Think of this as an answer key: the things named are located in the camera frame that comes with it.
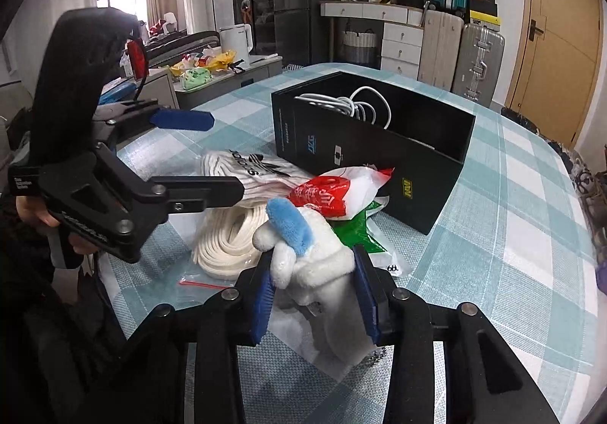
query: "white kettle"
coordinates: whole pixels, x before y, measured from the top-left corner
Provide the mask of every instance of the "white kettle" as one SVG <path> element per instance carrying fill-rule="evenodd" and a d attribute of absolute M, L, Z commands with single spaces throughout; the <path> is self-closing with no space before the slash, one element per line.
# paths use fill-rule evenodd
<path fill-rule="evenodd" d="M 236 57 L 234 58 L 234 62 L 242 59 L 244 63 L 241 63 L 241 65 L 245 64 L 248 66 L 250 64 L 249 52 L 253 49 L 253 34 L 251 33 L 250 25 L 240 24 L 220 28 L 219 38 L 222 43 L 222 52 L 235 50 Z"/>

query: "stuffed animal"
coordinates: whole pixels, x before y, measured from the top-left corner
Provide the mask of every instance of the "stuffed animal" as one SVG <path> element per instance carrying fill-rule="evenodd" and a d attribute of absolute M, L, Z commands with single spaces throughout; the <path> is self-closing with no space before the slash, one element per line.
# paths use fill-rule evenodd
<path fill-rule="evenodd" d="M 269 220 L 254 233 L 253 245 L 260 251 L 274 249 L 273 284 L 300 306 L 319 303 L 332 351 L 345 364 L 360 363 L 374 345 L 356 299 L 353 252 L 311 208 L 273 198 L 266 213 Z"/>

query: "human hand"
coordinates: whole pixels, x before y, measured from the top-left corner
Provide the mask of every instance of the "human hand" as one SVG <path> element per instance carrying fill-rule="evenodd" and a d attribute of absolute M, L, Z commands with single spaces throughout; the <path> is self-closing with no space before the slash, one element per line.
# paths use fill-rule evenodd
<path fill-rule="evenodd" d="M 42 198 L 38 196 L 17 196 L 16 207 L 19 218 L 26 224 L 44 234 L 45 227 L 59 227 L 59 221 L 46 209 Z M 78 234 L 71 233 L 69 242 L 76 254 L 93 254 L 99 248 Z"/>

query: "checkered tablecloth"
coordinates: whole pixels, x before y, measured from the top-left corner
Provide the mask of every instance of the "checkered tablecloth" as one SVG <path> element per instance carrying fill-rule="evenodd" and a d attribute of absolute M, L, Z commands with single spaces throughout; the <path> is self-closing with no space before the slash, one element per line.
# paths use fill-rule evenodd
<path fill-rule="evenodd" d="M 236 90 L 200 107 L 212 130 L 155 129 L 119 152 L 139 175 L 200 173 L 204 149 L 275 155 L 270 94 L 328 74 L 349 71 L 410 88 L 476 115 L 459 180 L 428 236 L 381 213 L 376 223 L 413 273 L 396 279 L 428 303 L 477 304 L 514 349 L 556 415 L 575 423 L 594 360 L 596 280 L 590 236 L 558 155 L 540 138 L 499 114 L 415 80 L 347 64 L 321 64 Z M 157 228 L 129 265 L 110 259 L 102 277 L 130 335 L 156 304 L 204 301 L 216 291 L 177 285 L 192 268 L 187 246 L 195 218 L 173 216 Z M 381 422 L 392 353 L 387 350 L 341 374 L 315 367 L 296 336 L 281 331 L 296 316 L 272 311 L 258 347 L 239 349 L 250 423 Z M 444 366 L 435 347 L 436 422 L 444 422 Z"/>

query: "kettle handle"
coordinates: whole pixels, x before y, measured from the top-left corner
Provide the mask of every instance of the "kettle handle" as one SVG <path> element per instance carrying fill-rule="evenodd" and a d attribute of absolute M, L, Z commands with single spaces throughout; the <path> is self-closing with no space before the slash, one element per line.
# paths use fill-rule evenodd
<path fill-rule="evenodd" d="M 245 23 L 245 34 L 247 35 L 247 51 L 251 52 L 253 50 L 253 32 L 248 23 Z"/>

